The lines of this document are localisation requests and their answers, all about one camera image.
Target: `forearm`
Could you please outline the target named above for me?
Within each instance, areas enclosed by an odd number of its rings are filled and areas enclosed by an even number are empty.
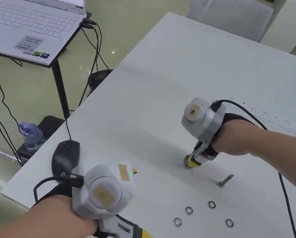
[[[45,199],[20,219],[0,228],[0,238],[84,238],[95,233],[97,223],[77,216],[72,199],[53,196]]]
[[[265,160],[296,186],[296,137],[255,130],[250,153]]]

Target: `wall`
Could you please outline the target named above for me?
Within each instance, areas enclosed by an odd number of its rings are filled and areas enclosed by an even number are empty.
[[[291,52],[296,46],[296,0],[276,0],[274,11],[261,43]]]

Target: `plastic water bottle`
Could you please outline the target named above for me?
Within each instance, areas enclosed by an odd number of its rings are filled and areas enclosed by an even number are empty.
[[[24,145],[31,154],[35,154],[45,143],[46,139],[36,124],[21,122],[19,124]]]

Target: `metal table leg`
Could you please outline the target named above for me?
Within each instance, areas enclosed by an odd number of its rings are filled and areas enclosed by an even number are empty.
[[[64,115],[64,118],[66,119],[70,116],[70,109],[69,109],[69,105],[68,105],[68,99],[67,99],[67,96],[65,93],[63,78],[62,78],[60,64],[59,64],[58,59],[54,62],[53,66],[52,66],[52,71],[53,71],[53,75],[54,75],[54,79],[55,79],[55,84],[57,86],[63,115]]]

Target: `laptop keyboard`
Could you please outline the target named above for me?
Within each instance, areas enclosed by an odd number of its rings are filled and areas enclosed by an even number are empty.
[[[40,10],[30,10],[0,2],[0,24],[24,29],[41,35],[63,38],[77,17],[55,16]]]

